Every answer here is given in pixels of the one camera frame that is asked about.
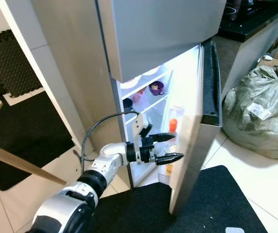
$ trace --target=purple cup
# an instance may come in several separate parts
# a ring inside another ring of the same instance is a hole
[[[151,88],[152,85],[157,85],[158,86],[158,90],[154,90]],[[152,95],[154,96],[158,96],[158,95],[164,95],[164,91],[163,91],[163,88],[164,88],[164,84],[160,81],[155,81],[153,83],[151,83],[149,85],[149,89],[150,89],[150,92],[152,93]]]

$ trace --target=black countertop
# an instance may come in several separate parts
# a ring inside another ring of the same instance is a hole
[[[278,3],[269,3],[245,22],[222,19],[219,36],[244,42],[278,18]]]

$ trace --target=door shelf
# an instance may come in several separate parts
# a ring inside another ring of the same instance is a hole
[[[172,72],[172,70],[167,69],[164,65],[161,65],[157,72],[152,75],[141,75],[141,78],[139,79],[138,83],[128,89],[121,89],[121,94],[122,94],[122,100],[130,97],[131,95],[137,93],[141,89],[145,88],[149,84],[159,80],[160,78],[169,75]]]

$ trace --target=black cable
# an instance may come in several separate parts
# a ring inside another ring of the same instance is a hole
[[[89,161],[89,162],[93,162],[94,159],[88,159],[87,156],[85,155],[85,144],[87,142],[87,139],[88,137],[90,136],[91,132],[101,123],[101,122],[104,122],[105,120],[108,120],[109,118],[111,117],[116,117],[116,116],[119,116],[119,115],[122,115],[122,114],[129,114],[129,113],[135,113],[137,115],[139,115],[138,112],[136,111],[130,111],[130,112],[121,112],[121,113],[115,113],[115,114],[112,114],[112,115],[109,115],[109,116],[106,116],[105,118],[99,120],[96,124],[94,124],[90,129],[89,131],[87,132],[83,142],[82,142],[82,153],[81,153],[81,174],[83,174],[84,170],[85,170],[85,166],[84,166],[84,161]]]
[[[80,162],[80,164],[81,164],[81,156],[80,156],[80,154],[76,151],[76,150],[72,150],[72,152],[75,154],[75,156],[79,159],[79,162]]]

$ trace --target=black floor mat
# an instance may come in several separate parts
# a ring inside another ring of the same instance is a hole
[[[71,136],[45,92],[9,106],[0,97],[0,148],[43,167],[73,147]],[[0,161],[0,190],[30,174]]]
[[[41,87],[11,30],[0,32],[0,82],[12,97]]]
[[[100,199],[95,233],[266,233],[239,186],[224,166],[201,171],[184,212],[168,213],[171,189],[156,183]]]

